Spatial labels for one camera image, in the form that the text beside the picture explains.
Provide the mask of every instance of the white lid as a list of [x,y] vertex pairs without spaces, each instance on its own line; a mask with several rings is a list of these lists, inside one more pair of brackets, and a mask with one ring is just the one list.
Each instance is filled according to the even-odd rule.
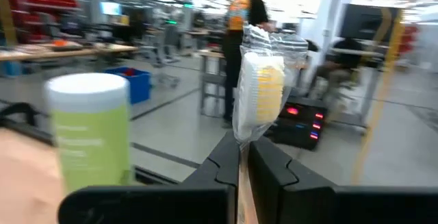
[[54,77],[45,84],[52,110],[103,112],[127,105],[129,82],[114,74],[79,73]]

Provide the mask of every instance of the label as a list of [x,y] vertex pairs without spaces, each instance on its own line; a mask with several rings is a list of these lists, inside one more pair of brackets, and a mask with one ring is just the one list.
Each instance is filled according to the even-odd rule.
[[68,192],[130,183],[128,120],[125,105],[99,113],[53,111],[52,127]]
[[248,20],[251,0],[234,0],[229,8],[228,26],[230,30],[243,30],[244,21]]

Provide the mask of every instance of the plastic bag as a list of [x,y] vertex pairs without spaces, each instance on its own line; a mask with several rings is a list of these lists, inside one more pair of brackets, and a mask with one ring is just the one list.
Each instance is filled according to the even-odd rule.
[[260,138],[275,122],[295,86],[307,47],[307,42],[294,34],[269,34],[244,25],[233,111],[234,136],[241,147]]

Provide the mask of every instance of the green container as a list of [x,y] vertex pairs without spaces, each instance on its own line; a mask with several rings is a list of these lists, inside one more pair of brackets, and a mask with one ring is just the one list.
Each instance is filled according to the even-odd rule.
[[130,184],[129,82],[73,74],[49,80],[46,92],[67,191]]

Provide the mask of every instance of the red light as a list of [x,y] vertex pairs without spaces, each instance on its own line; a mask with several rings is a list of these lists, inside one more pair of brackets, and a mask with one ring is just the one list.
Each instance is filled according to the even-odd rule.
[[296,108],[288,108],[287,112],[293,115],[297,115],[298,114],[298,110]]

